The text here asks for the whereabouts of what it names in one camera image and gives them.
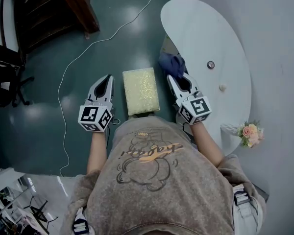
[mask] floor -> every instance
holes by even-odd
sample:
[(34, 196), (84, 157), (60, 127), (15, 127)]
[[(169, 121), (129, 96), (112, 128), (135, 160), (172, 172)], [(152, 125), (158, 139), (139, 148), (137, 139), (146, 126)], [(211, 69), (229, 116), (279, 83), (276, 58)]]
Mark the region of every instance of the floor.
[[(132, 20), (149, 0), (91, 0), (101, 31), (89, 40), (80, 31), (63, 35), (28, 56), (24, 78), (35, 76), (25, 90), (30, 106), (0, 109), (0, 161), (16, 171), (59, 175), (67, 157), (62, 142), (64, 122), (57, 100), (62, 74), (71, 60), (90, 43), (109, 38), (117, 28)], [(70, 165), (62, 170), (65, 176), (86, 172), (91, 133), (77, 123), (79, 106), (84, 104), (89, 88), (102, 76), (115, 77), (116, 118), (127, 120), (127, 107), (122, 72), (154, 67), (160, 111), (157, 116), (174, 119), (173, 97), (157, 59), (165, 37), (160, 11), (170, 0), (152, 0), (135, 22), (119, 31), (111, 41), (93, 45), (73, 63), (64, 78), (60, 99), (67, 121), (66, 149)], [(115, 126), (111, 127), (108, 149)]]

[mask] white wall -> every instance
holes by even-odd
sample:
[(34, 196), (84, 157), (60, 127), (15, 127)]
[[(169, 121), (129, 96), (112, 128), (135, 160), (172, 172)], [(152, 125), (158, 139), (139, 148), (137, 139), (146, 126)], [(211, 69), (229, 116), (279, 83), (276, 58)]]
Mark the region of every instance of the white wall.
[[(3, 28), (4, 28), (6, 47), (16, 52), (19, 51), (19, 45), (16, 38), (16, 31), (15, 31), (15, 24), (14, 24), (14, 1), (13, 0), (3, 0)], [(2, 45), (1, 30), (0, 30), (0, 45)]]
[(228, 20), (249, 62), (250, 120), (261, 120), (265, 140), (235, 153), (270, 194), (261, 234), (294, 235), (294, 0), (201, 1)]

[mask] crumpled cloth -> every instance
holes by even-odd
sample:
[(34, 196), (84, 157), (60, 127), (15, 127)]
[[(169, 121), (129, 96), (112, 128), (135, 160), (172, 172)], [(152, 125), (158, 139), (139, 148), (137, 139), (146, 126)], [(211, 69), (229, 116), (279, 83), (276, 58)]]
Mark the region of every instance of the crumpled cloth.
[(182, 78), (185, 71), (185, 61), (179, 55), (161, 52), (158, 63), (165, 74), (174, 78)]

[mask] black cable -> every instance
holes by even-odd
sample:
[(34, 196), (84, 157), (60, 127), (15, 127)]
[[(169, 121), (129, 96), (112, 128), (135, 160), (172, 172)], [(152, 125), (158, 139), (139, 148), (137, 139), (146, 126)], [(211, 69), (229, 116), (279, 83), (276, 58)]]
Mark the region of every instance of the black cable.
[(108, 148), (109, 137), (110, 137), (110, 133), (111, 133), (109, 125), (108, 125), (108, 129), (109, 129), (109, 134), (108, 134), (108, 139), (107, 139), (107, 145), (106, 145), (106, 148)]

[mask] curved table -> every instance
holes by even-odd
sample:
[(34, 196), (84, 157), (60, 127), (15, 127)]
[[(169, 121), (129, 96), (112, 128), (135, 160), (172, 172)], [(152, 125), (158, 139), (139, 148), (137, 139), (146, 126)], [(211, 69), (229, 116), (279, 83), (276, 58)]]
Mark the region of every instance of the curved table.
[[(240, 138), (221, 131), (221, 124), (248, 120), (251, 82), (242, 45), (225, 18), (198, 0), (171, 0), (161, 11), (162, 25), (181, 56), (190, 76), (209, 99), (211, 115), (204, 121), (209, 134), (225, 155), (233, 152)], [(209, 69), (207, 63), (215, 67)], [(220, 85), (225, 85), (222, 92)], [(177, 117), (177, 123), (184, 121)], [(189, 125), (185, 131), (191, 133)]]

